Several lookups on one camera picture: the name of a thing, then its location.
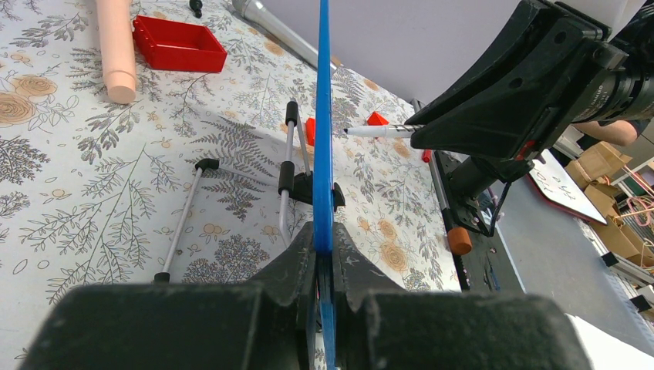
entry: peach colored tube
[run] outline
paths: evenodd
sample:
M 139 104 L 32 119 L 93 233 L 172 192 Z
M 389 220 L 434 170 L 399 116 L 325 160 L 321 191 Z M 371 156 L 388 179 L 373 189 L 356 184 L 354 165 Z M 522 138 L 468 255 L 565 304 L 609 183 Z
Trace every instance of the peach colored tube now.
M 127 104 L 137 97 L 130 4 L 132 0 L 97 0 L 103 79 L 109 99 Z

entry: person's arm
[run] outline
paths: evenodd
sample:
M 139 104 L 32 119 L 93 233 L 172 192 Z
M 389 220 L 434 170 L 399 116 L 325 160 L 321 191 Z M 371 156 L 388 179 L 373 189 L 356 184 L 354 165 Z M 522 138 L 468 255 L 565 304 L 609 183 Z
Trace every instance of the person's arm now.
M 638 132 L 634 126 L 623 120 L 606 126 L 600 126 L 597 121 L 576 123 L 572 126 L 597 140 L 620 146 L 628 146 L 638 138 Z

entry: blue stick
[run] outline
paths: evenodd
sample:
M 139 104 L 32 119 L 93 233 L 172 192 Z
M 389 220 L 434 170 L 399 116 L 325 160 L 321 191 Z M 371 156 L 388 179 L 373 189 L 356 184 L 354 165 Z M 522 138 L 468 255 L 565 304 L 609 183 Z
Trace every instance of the blue stick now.
M 329 0 L 320 1 L 318 85 L 315 94 L 315 162 L 313 175 L 313 243 L 318 263 L 322 335 L 327 369 L 335 369 L 336 330 L 333 304 L 332 226 L 332 75 L 329 51 Z

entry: wire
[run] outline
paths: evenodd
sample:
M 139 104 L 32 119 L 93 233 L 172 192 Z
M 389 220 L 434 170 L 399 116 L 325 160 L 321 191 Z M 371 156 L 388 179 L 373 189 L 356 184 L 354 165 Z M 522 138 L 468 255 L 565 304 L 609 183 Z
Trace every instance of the wire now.
M 497 223 L 497 217 L 500 215 L 500 209 L 502 208 L 502 204 L 504 204 L 504 200 L 507 199 L 507 193 L 509 192 L 509 188 L 511 187 L 512 182 L 507 183 L 504 185 L 504 190 L 502 190 L 502 195 L 500 196 L 500 200 L 497 202 L 497 206 L 495 206 L 495 209 L 493 210 L 493 217 L 490 219 L 490 231 L 488 232 L 488 237 L 492 237 L 495 235 L 495 224 Z

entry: floral pattern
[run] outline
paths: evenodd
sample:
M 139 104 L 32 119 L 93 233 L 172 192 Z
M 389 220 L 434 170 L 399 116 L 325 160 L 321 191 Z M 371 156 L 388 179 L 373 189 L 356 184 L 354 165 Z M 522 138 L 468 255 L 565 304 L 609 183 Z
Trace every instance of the floral pattern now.
M 41 320 L 70 289 L 148 283 L 190 196 L 194 164 L 220 160 L 194 194 L 171 267 L 180 283 L 248 279 L 285 245 L 277 179 L 285 105 L 315 115 L 315 70 L 278 40 L 204 2 L 133 0 L 132 18 L 206 25 L 228 51 L 221 73 L 152 70 L 137 53 L 137 99 L 110 103 L 88 2 L 0 0 L 0 368 L 19 365 Z M 411 105 L 341 67 L 333 76 L 335 220 L 411 291 L 457 291 L 443 221 L 420 151 L 346 136 L 372 111 L 401 123 Z M 293 161 L 307 170 L 294 138 Z M 308 148 L 313 163 L 313 147 Z M 313 218 L 291 201 L 288 232 Z M 324 368 L 317 338 L 316 368 Z

